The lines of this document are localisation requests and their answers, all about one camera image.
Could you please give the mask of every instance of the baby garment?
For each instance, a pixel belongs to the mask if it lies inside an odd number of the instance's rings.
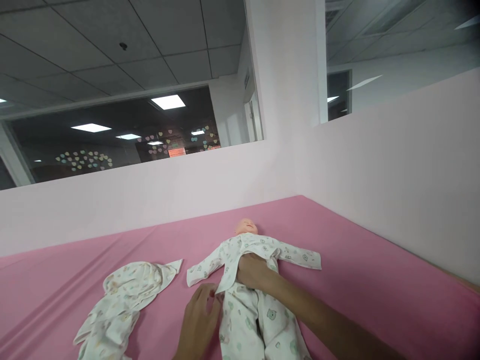
[[[270,295],[236,282],[240,257],[247,253],[266,259],[267,266],[276,272],[277,259],[305,268],[322,268],[319,253],[252,233],[222,242],[205,260],[191,267],[188,286],[225,266],[216,291],[225,291],[219,332],[223,360],[311,360],[293,313]]]
[[[205,260],[192,266],[186,274],[187,285],[191,287],[225,265],[216,294],[224,292],[237,278],[240,257],[248,253],[255,253],[265,260],[281,259],[304,268],[322,269],[318,252],[305,250],[273,237],[247,232],[222,242]]]
[[[277,271],[274,258],[267,263]],[[225,291],[219,338],[223,360],[312,360],[294,314],[239,282]]]
[[[110,274],[103,282],[105,295],[73,340],[74,345],[83,342],[78,360],[130,360],[124,352],[140,310],[172,282],[182,261],[167,265],[132,262]]]

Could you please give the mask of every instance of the onesie leg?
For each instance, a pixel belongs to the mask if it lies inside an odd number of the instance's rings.
[[[278,272],[275,259],[267,265]],[[258,294],[258,323],[265,343],[266,360],[311,360],[294,314],[275,298]]]
[[[219,338],[222,360],[265,360],[265,346],[257,330],[259,297],[235,282],[225,291]]]

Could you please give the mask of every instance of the doll head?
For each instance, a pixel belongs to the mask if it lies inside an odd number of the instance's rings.
[[[248,218],[244,218],[240,220],[238,225],[235,228],[235,235],[245,234],[245,233],[252,233],[258,235],[259,230],[254,222]]]

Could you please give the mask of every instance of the pink mattress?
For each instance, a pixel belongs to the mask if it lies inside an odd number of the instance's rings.
[[[77,359],[72,340],[108,274],[135,261],[184,259],[180,274],[141,311],[126,352],[171,359],[197,287],[187,287],[187,269],[231,237],[243,217],[263,234],[319,252],[322,271],[280,262],[280,273],[407,358],[478,359],[480,296],[303,196],[0,258],[0,359]],[[207,281],[219,282],[222,273]],[[334,359],[300,327],[314,359]],[[206,359],[221,359],[217,339]]]

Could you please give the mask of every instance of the human hand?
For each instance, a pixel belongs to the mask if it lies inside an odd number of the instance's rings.
[[[217,326],[221,305],[215,296],[217,285],[202,284],[186,305],[180,331],[180,340],[173,360],[198,360],[207,349]],[[207,311],[207,300],[213,299],[211,311]]]
[[[266,290],[266,286],[277,273],[268,268],[265,259],[257,254],[242,255],[238,262],[237,280],[247,288]]]

